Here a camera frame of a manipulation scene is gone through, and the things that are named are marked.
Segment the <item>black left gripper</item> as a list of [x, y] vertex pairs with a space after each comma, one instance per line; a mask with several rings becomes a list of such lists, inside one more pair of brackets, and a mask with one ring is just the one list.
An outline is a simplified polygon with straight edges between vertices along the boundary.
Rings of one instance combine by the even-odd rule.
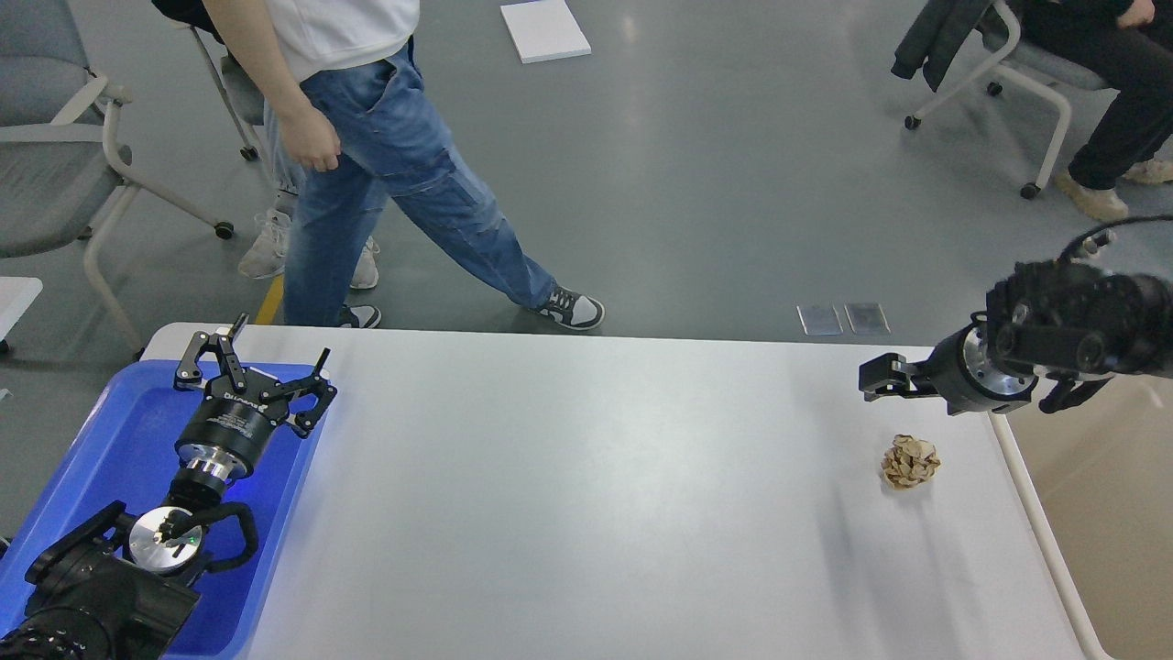
[[[218, 479], [248, 478], [255, 472], [269, 438], [286, 424], [298, 437], [308, 437], [335, 399], [338, 389], [323, 368], [331, 354], [323, 347], [310, 375], [282, 380], [256, 368], [244, 368], [233, 339], [248, 325], [240, 313], [225, 334], [196, 333], [172, 372], [172, 389], [194, 392], [204, 383], [201, 358], [213, 354], [219, 377], [208, 381], [201, 406], [176, 440], [179, 465], [202, 469]], [[311, 408], [290, 414], [290, 402], [312, 397]]]

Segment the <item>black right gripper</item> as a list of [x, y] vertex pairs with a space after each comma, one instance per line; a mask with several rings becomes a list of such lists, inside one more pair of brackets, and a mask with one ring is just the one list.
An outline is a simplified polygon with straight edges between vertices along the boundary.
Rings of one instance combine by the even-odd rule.
[[947, 413], [1005, 414], [1029, 404], [1039, 382], [994, 365], [983, 324], [969, 324], [943, 339], [922, 362], [910, 365], [899, 354], [883, 354], [859, 366], [859, 392], [866, 402], [884, 397], [910, 400], [934, 394]]

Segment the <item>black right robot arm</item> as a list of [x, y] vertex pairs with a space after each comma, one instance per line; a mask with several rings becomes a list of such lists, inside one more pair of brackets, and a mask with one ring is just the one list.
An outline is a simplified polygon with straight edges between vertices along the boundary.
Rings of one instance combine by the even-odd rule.
[[984, 309], [929, 358], [875, 358], [859, 368], [857, 385], [868, 402], [938, 397], [955, 416], [1013, 411], [1049, 379], [1053, 389], [1039, 409], [1056, 413], [1087, 402], [1117, 375], [1169, 372], [1168, 283], [1044, 260], [1017, 264], [988, 291]]

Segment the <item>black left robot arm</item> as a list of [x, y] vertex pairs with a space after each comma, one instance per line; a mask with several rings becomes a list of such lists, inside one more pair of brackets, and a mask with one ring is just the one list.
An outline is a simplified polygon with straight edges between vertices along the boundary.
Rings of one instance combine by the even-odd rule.
[[4, 552], [5, 659], [230, 659], [256, 630], [334, 401], [244, 365], [248, 318], [108, 388]]

